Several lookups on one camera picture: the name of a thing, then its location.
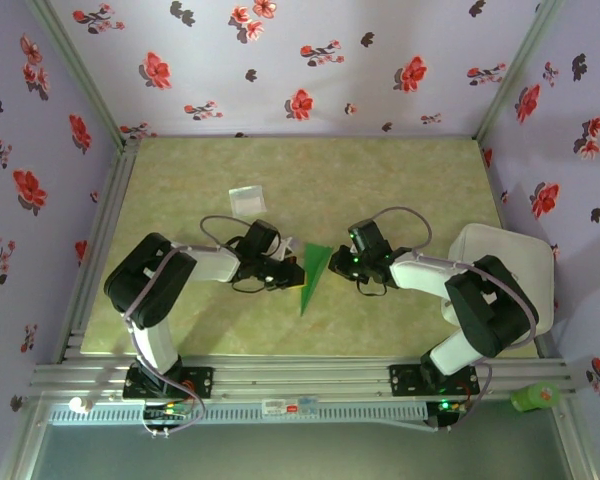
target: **green triangular piece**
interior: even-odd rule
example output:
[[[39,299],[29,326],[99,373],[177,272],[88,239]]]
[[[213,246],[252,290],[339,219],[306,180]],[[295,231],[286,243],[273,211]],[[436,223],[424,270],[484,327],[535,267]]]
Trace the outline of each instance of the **green triangular piece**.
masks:
[[[304,271],[307,274],[307,283],[302,287],[300,295],[300,316],[307,309],[309,300],[318,285],[322,271],[327,268],[331,258],[332,247],[323,247],[313,243],[307,243],[304,249]]]

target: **red flower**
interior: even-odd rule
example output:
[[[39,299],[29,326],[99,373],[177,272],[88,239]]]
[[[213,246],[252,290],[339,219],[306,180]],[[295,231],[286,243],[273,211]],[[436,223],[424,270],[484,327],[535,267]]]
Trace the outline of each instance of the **red flower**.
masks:
[[[595,140],[589,140],[585,143],[582,148],[580,148],[580,155],[585,160],[593,160],[596,156],[596,153],[600,151],[600,147],[598,146],[598,142]]]
[[[144,60],[144,68],[151,82],[160,90],[171,88],[171,83],[169,83],[169,77],[171,76],[169,65],[163,62],[158,55],[149,52],[147,58]]]
[[[593,118],[589,121],[589,135],[597,137],[600,133],[600,117]]]
[[[87,251],[87,241],[82,240],[81,242],[76,242],[76,256],[78,257],[78,265],[82,265],[82,260],[84,259],[84,254]]]
[[[556,207],[556,200],[560,193],[560,185],[549,184],[540,190],[531,205],[531,210],[536,218],[544,213],[549,213]]]
[[[593,357],[593,360],[591,360],[591,365],[593,365],[593,368],[600,372],[600,359],[598,357]]]
[[[27,63],[22,67],[22,73],[24,73],[24,81],[27,83],[34,83],[36,81],[36,72]]]
[[[14,170],[13,179],[16,182],[18,195],[26,203],[36,207],[43,207],[45,205],[47,192],[40,188],[38,179],[31,171]]]
[[[255,42],[262,32],[264,32],[262,22],[247,23],[247,38],[250,41]]]
[[[238,23],[247,23],[249,21],[249,13],[247,7],[236,7],[231,13],[233,19]]]
[[[291,111],[298,120],[308,120],[311,109],[313,109],[313,98],[306,90],[301,88],[291,97]]]
[[[538,96],[540,95],[540,85],[534,85],[527,89],[518,105],[518,121],[520,125],[524,122],[525,118],[530,116],[538,106]]]
[[[49,91],[49,75],[42,67],[40,67],[40,70],[38,70],[38,83],[45,92]]]
[[[493,156],[493,150],[490,148],[484,152],[484,163],[487,164],[487,168],[491,166],[491,157]]]
[[[79,115],[69,115],[71,133],[76,142],[86,150],[91,146],[91,135],[87,132],[87,126]]]
[[[404,66],[402,70],[402,90],[407,92],[415,92],[418,90],[418,82],[424,78],[427,73],[427,67],[420,56],[415,56],[411,63]]]
[[[23,33],[20,37],[20,48],[27,56],[27,61],[31,65],[37,65],[42,61],[42,55],[38,51],[38,45],[31,42],[29,38]]]
[[[276,4],[271,3],[269,0],[255,0],[253,6],[253,13],[259,17],[273,18],[273,12],[276,11]]]

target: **purple wall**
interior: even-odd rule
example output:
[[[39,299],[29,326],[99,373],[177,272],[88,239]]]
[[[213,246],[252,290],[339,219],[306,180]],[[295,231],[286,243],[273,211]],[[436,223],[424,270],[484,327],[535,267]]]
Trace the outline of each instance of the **purple wall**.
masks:
[[[556,246],[552,334],[600,455],[600,1],[565,2],[483,146],[507,227]]]
[[[0,102],[1,464],[32,368],[51,361],[114,145],[22,0],[0,2]]]

